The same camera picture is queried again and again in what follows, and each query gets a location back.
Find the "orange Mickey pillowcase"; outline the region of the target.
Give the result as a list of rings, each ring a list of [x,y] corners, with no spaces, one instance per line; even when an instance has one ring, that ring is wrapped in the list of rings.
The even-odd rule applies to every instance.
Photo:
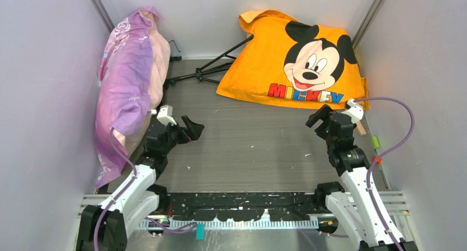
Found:
[[[346,30],[298,22],[276,10],[239,16],[251,36],[221,79],[218,95],[263,105],[340,110],[358,99],[365,109],[367,80]]]

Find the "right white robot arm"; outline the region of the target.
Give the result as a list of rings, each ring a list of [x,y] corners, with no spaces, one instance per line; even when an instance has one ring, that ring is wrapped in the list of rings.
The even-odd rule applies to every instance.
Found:
[[[383,204],[364,151],[354,144],[354,129],[363,108],[349,101],[343,112],[323,105],[310,115],[306,126],[320,125],[315,133],[326,143],[328,160],[340,182],[317,185],[314,205],[331,212],[344,229],[355,250],[417,250],[405,239]]]

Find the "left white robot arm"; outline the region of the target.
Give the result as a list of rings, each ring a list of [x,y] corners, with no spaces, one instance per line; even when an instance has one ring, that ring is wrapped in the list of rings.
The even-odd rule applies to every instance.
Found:
[[[144,152],[135,171],[105,200],[87,205],[81,213],[75,250],[126,250],[133,231],[152,212],[164,214],[170,197],[155,182],[165,170],[169,152],[196,141],[205,126],[182,116],[184,125],[157,122],[144,139]]]

